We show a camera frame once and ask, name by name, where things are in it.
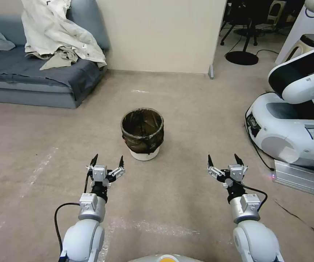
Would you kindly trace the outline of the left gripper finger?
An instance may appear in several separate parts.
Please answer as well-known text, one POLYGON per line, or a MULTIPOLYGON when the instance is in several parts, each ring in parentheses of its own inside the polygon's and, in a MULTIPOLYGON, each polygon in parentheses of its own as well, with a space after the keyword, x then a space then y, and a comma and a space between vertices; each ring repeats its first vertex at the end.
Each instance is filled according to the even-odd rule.
POLYGON ((87 168, 87 175, 91 175, 92 174, 93 168, 94 168, 94 166, 97 163, 97 159, 98 159, 98 154, 96 154, 93 157, 93 159, 91 160, 90 164, 86 166, 86 168, 87 168))
POLYGON ((119 178, 123 174, 125 174, 125 167, 124 167, 124 158, 122 155, 120 158, 120 162, 119 162, 118 167, 108 173, 108 178, 119 178))

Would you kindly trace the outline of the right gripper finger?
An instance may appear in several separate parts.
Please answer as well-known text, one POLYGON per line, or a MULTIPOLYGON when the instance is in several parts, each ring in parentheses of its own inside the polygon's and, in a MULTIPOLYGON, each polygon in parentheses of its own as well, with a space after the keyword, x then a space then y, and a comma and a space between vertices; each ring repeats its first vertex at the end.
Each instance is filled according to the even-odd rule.
POLYGON ((220 169, 214 167, 214 164, 212 162, 212 158, 210 154, 208 154, 208 163, 207 163, 207 172, 215 179, 223 179, 224 178, 224 172, 220 169))
POLYGON ((236 163, 243 167, 243 175, 245 175, 246 171, 248 170, 248 166, 244 164, 242 159, 237 154, 234 154, 234 157, 235 157, 236 163))

